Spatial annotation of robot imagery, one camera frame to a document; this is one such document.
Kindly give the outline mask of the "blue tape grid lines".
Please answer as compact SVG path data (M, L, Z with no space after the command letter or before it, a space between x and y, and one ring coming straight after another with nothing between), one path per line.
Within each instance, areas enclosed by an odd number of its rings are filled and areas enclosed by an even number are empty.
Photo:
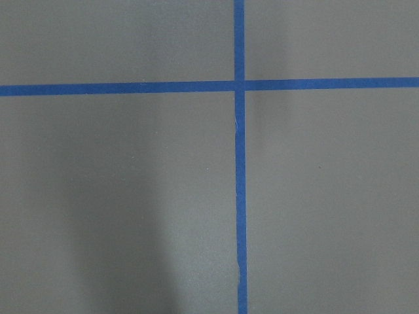
M248 80L246 79L245 7L244 1L234 2L233 80L1 86L1 96L3 97L233 92L235 117L236 260L238 264L237 306L239 313L247 313L249 305L247 287L246 92L418 87L418 77Z

